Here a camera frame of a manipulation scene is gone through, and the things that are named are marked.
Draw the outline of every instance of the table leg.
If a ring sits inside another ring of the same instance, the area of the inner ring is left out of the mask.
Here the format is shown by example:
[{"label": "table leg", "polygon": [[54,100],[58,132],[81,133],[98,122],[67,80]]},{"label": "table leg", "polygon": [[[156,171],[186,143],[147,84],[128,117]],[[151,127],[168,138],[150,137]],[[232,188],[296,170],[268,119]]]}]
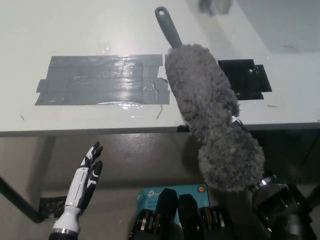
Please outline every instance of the table leg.
[{"label": "table leg", "polygon": [[24,215],[32,222],[41,223],[45,219],[36,211],[19,193],[17,193],[1,176],[0,176],[0,193],[15,205]]}]

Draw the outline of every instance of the yellow logo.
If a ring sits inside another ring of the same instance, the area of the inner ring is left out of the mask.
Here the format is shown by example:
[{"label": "yellow logo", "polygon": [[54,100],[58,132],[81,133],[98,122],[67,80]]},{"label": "yellow logo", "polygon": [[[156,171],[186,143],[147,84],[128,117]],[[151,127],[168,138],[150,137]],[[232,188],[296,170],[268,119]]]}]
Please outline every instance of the yellow logo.
[{"label": "yellow logo", "polygon": [[206,191],[206,188],[204,186],[198,186],[197,191],[201,194],[203,194]]}]

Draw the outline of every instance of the blue box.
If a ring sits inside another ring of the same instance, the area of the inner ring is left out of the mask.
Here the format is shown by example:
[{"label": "blue box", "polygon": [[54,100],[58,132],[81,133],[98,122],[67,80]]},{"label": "blue box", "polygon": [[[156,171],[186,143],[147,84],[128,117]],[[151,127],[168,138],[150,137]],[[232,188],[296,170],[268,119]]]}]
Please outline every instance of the blue box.
[{"label": "blue box", "polygon": [[[209,207],[208,187],[206,184],[199,185],[181,185],[181,186],[161,186],[144,188],[137,196],[137,213],[142,209],[156,210],[159,194],[163,189],[173,189],[178,198],[183,194],[191,194],[198,204],[198,208]],[[174,223],[181,226],[178,210],[176,212]]]}]

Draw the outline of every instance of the scratch on table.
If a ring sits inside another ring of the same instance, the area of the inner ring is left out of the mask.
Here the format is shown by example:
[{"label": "scratch on table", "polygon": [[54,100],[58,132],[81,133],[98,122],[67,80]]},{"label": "scratch on table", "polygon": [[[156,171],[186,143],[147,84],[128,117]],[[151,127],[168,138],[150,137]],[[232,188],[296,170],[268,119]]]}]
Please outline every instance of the scratch on table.
[{"label": "scratch on table", "polygon": [[297,53],[299,52],[298,49],[296,49],[294,46],[290,46],[290,45],[284,45],[284,48],[291,48],[293,50],[295,50]]},{"label": "scratch on table", "polygon": [[160,117],[160,114],[162,113],[162,111],[163,111],[163,107],[162,107],[162,104],[161,104],[161,110],[160,110],[160,112],[158,113],[158,115],[156,116],[156,119],[158,120],[158,118]]},{"label": "scratch on table", "polygon": [[24,116],[22,116],[22,114],[20,114],[20,113],[19,113],[19,115],[20,115],[20,117],[22,118],[22,120],[25,121]]}]

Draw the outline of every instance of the black fingertip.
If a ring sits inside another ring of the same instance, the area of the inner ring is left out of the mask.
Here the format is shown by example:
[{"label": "black fingertip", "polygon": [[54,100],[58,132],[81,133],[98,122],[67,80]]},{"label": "black fingertip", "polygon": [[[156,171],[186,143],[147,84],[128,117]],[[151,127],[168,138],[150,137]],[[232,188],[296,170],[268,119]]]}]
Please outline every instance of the black fingertip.
[{"label": "black fingertip", "polygon": [[93,145],[93,149],[96,150],[100,145],[100,142],[96,142],[94,145]]},{"label": "black fingertip", "polygon": [[93,159],[97,159],[98,157],[100,157],[101,152],[97,152],[93,155]]},{"label": "black fingertip", "polygon": [[94,167],[93,167],[93,173],[94,173],[94,175],[98,175],[98,176],[99,176],[100,173],[101,173],[102,167],[103,167],[102,161],[97,161],[97,162],[94,164]]},{"label": "black fingertip", "polygon": [[98,149],[95,150],[95,152],[96,153],[101,153],[103,149],[104,149],[104,147],[100,146]]}]

